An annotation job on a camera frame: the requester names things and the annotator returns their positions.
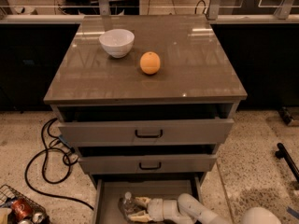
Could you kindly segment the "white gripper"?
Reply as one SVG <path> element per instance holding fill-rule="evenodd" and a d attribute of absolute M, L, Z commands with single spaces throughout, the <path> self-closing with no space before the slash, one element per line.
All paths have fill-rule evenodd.
<path fill-rule="evenodd" d="M 151 199 L 149 197 L 135 197 L 135 203 L 147 211 L 142 210 L 128 215 L 128 218 L 133 222 L 148 223 L 152 220 L 160 222 L 164 220 L 164 201 L 162 199 Z"/>

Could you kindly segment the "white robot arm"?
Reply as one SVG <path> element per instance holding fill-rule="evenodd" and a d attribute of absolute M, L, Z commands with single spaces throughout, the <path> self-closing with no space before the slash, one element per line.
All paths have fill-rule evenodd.
<path fill-rule="evenodd" d="M 134 197 L 126 192 L 122 201 L 126 218 L 131 222 L 150 223 L 172 221 L 174 224 L 231 224 L 225 218 L 203 206 L 188 193 L 176 200 L 149 197 Z M 240 224 L 282 224 L 269 210 L 253 207 L 245 212 Z"/>

